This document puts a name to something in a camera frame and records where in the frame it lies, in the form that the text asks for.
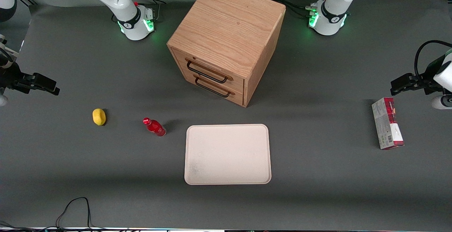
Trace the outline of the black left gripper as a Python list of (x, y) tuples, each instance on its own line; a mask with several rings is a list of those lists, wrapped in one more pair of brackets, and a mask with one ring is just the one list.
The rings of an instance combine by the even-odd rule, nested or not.
[[(415, 58), (415, 74), (418, 76), (418, 86), (422, 87), (425, 95), (430, 95), (435, 92), (444, 92), (444, 88), (434, 80), (434, 76), (438, 73), (443, 64), (445, 56), (441, 56), (429, 63), (426, 70), (422, 74), (418, 74), (418, 57)], [(398, 81), (391, 81), (391, 95), (396, 96), (401, 92), (410, 91), (415, 88), (417, 77), (412, 73), (407, 73), (398, 78)]]

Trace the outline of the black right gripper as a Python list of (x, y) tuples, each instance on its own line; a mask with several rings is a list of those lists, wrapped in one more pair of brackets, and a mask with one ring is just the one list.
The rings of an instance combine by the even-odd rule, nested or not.
[(31, 89), (37, 89), (58, 96), (60, 89), (56, 87), (56, 81), (39, 73), (34, 73), (34, 85), (29, 80), (29, 74), (21, 71), (17, 63), (2, 60), (0, 62), (1, 88), (15, 89), (19, 92), (29, 93)]

